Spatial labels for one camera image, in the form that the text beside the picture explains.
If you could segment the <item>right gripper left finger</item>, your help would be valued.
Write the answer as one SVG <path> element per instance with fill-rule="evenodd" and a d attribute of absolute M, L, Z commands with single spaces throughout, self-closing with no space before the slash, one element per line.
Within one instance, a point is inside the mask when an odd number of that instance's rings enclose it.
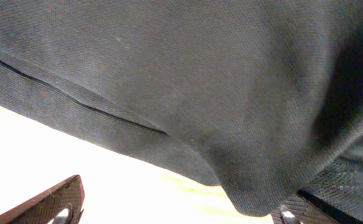
<path fill-rule="evenodd" d="M 0 224 L 79 224 L 84 198 L 81 177 L 73 175 L 0 214 Z"/>

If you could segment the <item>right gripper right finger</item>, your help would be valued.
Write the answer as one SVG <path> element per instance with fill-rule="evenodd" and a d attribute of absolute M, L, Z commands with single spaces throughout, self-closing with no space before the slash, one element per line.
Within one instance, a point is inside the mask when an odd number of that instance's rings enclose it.
<path fill-rule="evenodd" d="M 274 224 L 338 224 L 335 219 L 297 194 L 293 194 L 272 211 L 271 217 Z"/>

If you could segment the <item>black t-shirt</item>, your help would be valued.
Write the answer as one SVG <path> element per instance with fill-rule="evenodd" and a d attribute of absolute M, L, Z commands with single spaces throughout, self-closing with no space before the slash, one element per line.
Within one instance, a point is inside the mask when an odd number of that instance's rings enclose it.
<path fill-rule="evenodd" d="M 0 106 L 244 215 L 363 222 L 363 1 L 0 1 Z"/>

